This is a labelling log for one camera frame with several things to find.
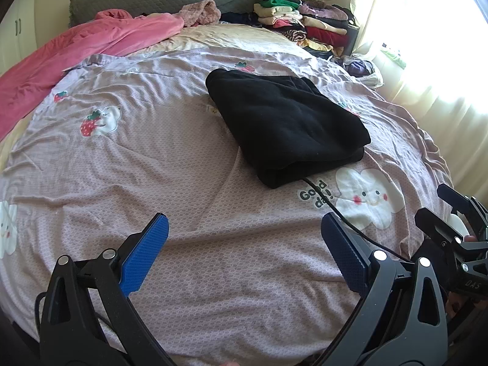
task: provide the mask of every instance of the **green sweater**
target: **green sweater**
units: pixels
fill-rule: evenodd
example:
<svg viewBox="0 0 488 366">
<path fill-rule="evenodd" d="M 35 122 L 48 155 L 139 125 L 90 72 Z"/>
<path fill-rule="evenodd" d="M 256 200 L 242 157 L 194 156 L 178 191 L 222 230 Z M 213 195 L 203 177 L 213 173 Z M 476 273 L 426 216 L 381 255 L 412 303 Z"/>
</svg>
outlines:
<svg viewBox="0 0 488 366">
<path fill-rule="evenodd" d="M 292 7 L 293 9 L 298 8 L 297 3 L 292 3 L 291 1 L 288 0 L 265 0 L 260 2 L 261 7 L 265 8 L 271 8 L 271 7 L 281 7 L 283 5 L 288 5 L 289 7 Z"/>
</svg>

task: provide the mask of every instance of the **hand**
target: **hand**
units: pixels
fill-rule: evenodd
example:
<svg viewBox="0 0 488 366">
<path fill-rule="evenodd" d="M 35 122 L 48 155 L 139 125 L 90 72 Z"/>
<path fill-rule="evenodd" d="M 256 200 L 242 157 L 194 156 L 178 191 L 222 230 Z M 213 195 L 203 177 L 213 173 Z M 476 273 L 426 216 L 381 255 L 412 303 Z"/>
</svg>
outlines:
<svg viewBox="0 0 488 366">
<path fill-rule="evenodd" d="M 467 235 L 464 237 L 464 242 L 476 242 L 477 238 L 474 235 Z M 468 300 L 467 296 L 457 294 L 454 292 L 449 292 L 446 302 L 446 312 L 453 318 L 457 312 L 461 309 L 464 303 Z M 482 300 L 474 304 L 478 309 L 485 309 L 488 304 L 488 300 Z"/>
</svg>

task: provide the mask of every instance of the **pink blanket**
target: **pink blanket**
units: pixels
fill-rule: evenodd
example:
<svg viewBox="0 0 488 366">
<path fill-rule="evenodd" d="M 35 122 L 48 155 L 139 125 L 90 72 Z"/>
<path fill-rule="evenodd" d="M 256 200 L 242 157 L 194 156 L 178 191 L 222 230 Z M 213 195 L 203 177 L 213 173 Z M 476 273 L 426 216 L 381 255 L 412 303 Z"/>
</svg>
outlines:
<svg viewBox="0 0 488 366">
<path fill-rule="evenodd" d="M 199 3 L 183 5 L 180 12 L 175 15 L 183 18 L 185 27 L 216 25 L 220 19 L 220 11 L 214 0 L 202 0 Z"/>
<path fill-rule="evenodd" d="M 16 64 L 0 77 L 0 140 L 49 94 L 65 75 L 64 69 L 94 53 L 125 56 L 178 34 L 183 19 L 163 13 L 132 18 L 121 12 L 97 14 L 89 23 L 75 26 Z"/>
</svg>

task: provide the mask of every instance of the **white curtain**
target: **white curtain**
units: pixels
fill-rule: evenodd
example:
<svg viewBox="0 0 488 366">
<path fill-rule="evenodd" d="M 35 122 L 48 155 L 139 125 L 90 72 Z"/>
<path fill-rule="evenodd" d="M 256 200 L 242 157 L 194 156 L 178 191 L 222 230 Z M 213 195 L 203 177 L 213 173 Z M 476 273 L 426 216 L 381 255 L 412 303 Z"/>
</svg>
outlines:
<svg viewBox="0 0 488 366">
<path fill-rule="evenodd" d="M 355 53 L 407 64 L 387 99 L 438 145 L 455 188 L 488 204 L 488 24 L 474 0 L 352 0 Z"/>
</svg>

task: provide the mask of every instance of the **cartoon cloud face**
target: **cartoon cloud face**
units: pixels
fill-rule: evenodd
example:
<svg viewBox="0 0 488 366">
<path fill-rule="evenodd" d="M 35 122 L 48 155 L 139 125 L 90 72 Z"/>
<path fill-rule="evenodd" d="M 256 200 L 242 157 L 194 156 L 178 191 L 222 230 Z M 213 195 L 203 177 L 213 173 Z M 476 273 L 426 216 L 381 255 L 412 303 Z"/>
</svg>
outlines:
<svg viewBox="0 0 488 366">
<path fill-rule="evenodd" d="M 360 230 L 371 223 L 379 229 L 389 227 L 391 214 L 405 206 L 400 188 L 377 169 L 365 169 L 359 174 L 340 168 L 336 181 L 341 191 L 336 208 Z"/>
<path fill-rule="evenodd" d="M 0 202 L 0 259 L 3 259 L 5 253 L 14 253 L 17 246 L 16 216 L 17 205 L 9 205 L 7 201 Z"/>
</svg>

